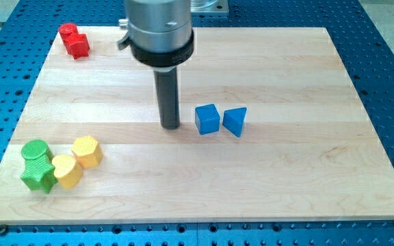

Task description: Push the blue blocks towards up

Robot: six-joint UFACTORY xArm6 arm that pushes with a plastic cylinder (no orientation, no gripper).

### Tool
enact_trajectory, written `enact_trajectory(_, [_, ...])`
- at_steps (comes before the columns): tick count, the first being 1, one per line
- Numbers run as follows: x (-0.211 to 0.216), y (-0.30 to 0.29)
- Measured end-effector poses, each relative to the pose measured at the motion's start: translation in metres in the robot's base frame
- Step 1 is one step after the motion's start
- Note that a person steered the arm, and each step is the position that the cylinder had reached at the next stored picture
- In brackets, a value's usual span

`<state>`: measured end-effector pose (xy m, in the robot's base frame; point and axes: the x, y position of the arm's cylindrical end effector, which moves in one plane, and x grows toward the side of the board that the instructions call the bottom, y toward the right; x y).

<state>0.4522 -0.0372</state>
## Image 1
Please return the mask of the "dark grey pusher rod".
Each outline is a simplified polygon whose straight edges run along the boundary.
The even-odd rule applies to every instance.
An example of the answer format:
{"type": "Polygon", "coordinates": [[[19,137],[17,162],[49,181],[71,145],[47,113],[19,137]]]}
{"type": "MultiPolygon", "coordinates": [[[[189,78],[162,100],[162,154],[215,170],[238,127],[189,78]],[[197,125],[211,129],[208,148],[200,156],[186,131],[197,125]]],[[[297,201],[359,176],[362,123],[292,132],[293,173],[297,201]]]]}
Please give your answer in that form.
{"type": "Polygon", "coordinates": [[[179,90],[176,67],[154,69],[161,126],[173,130],[180,125],[179,90]]]}

